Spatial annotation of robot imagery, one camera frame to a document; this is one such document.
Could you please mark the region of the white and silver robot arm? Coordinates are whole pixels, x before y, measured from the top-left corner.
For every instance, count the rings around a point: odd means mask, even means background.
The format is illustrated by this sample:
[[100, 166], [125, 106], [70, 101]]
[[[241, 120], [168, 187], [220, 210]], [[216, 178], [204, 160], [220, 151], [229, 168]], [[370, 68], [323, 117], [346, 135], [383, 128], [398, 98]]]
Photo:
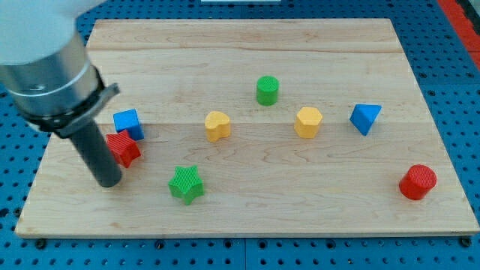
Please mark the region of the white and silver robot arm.
[[98, 136], [94, 117], [117, 93], [106, 87], [77, 30], [101, 0], [1, 0], [1, 84], [37, 131]]

